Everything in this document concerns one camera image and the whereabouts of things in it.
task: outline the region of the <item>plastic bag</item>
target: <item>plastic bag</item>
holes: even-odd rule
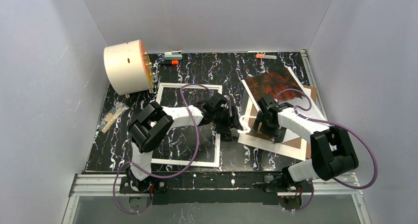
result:
[[[99,129],[106,133],[107,130],[114,124],[118,117],[120,117],[129,107],[122,102],[117,102],[115,106],[108,111],[104,118],[99,123]]]

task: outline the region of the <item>marble tabletop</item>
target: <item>marble tabletop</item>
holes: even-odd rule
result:
[[[157,63],[163,60],[162,54],[151,54],[150,60],[154,63],[153,70],[157,73],[160,82],[171,83],[201,83],[222,85],[222,94],[229,98],[230,105],[237,106],[241,111],[241,100],[244,93],[242,79],[272,72],[281,67],[291,67],[298,79],[304,85],[309,85],[309,80],[303,66],[301,54],[299,52],[279,52],[270,53],[277,55],[277,60],[256,59],[256,53],[193,53],[183,54],[183,60],[178,66],[159,66]],[[107,133],[102,133],[96,129],[90,155],[88,157],[85,172],[116,172],[120,165],[125,161],[130,161],[132,157],[131,142],[127,132],[127,126],[135,114],[139,113],[150,101],[156,99],[156,93],[143,91],[130,94],[130,98],[118,95],[112,86],[109,89],[102,107],[101,118],[115,105],[116,102],[125,103],[129,109],[110,127]],[[167,93],[165,100],[167,103],[179,100],[177,93]],[[154,157],[170,157],[174,152],[183,159],[190,159],[196,144],[195,133],[190,128],[189,131],[182,130],[179,134],[183,145],[188,148],[182,152],[177,151],[170,144],[173,138],[164,140],[160,149],[155,151]],[[207,137],[211,131],[206,129]],[[200,161],[212,161],[213,154],[210,152],[213,146],[212,139],[200,140],[207,141],[206,145],[200,147],[198,157]],[[209,167],[190,167],[191,172],[258,172],[258,171],[280,171],[283,167],[294,163],[296,160],[282,156],[273,152],[264,151],[238,143],[237,137],[229,139],[221,138],[220,142],[220,164],[219,168]],[[157,171],[178,171],[182,166],[152,164],[152,170]]]

